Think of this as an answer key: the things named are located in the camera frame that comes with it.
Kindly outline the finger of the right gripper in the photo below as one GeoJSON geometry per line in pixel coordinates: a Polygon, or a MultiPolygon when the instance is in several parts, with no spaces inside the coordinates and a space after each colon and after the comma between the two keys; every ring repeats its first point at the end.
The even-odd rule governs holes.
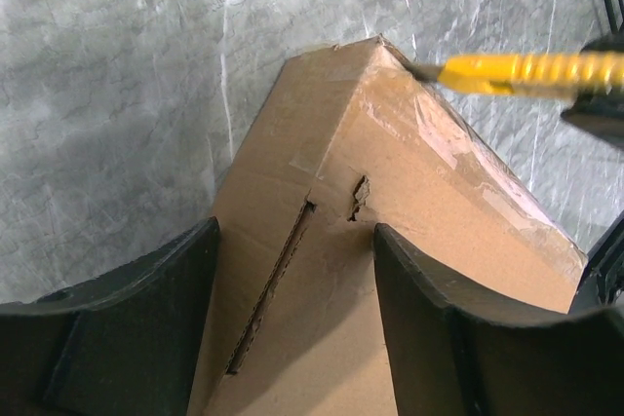
{"type": "MultiPolygon", "coordinates": [[[[623,52],[622,35],[604,35],[587,43],[582,53],[623,52]]],[[[560,117],[567,124],[591,134],[602,141],[623,140],[623,92],[607,95],[579,95],[574,104],[560,117]]]]}
{"type": "Polygon", "coordinates": [[[609,306],[623,293],[623,213],[589,251],[588,264],[570,306],[580,313],[609,306]]]}

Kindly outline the brown cardboard express box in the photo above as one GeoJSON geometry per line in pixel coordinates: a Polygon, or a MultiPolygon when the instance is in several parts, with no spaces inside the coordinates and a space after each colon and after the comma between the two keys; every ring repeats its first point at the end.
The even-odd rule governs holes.
{"type": "Polygon", "coordinates": [[[289,59],[214,199],[192,415],[393,415],[374,227],[568,311],[586,255],[383,37],[289,59]]]}

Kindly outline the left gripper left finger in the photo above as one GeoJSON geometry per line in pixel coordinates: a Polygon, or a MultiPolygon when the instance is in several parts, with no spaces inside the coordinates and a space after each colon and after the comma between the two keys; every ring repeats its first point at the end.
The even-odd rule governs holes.
{"type": "Polygon", "coordinates": [[[1,308],[5,415],[182,415],[210,303],[219,226],[30,304],[1,308]]]}

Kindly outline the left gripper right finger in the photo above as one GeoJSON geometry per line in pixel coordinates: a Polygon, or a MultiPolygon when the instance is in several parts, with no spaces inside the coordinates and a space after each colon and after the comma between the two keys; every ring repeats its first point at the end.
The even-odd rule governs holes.
{"type": "Polygon", "coordinates": [[[374,274],[402,415],[619,415],[623,308],[558,314],[375,227],[374,274]]]}

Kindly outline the yellow utility knife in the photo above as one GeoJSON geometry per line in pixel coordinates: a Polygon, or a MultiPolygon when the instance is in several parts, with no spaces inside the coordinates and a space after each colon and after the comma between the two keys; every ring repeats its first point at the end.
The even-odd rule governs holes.
{"type": "Polygon", "coordinates": [[[463,55],[444,64],[406,64],[414,78],[465,95],[572,98],[623,89],[623,55],[615,52],[463,55]]]}

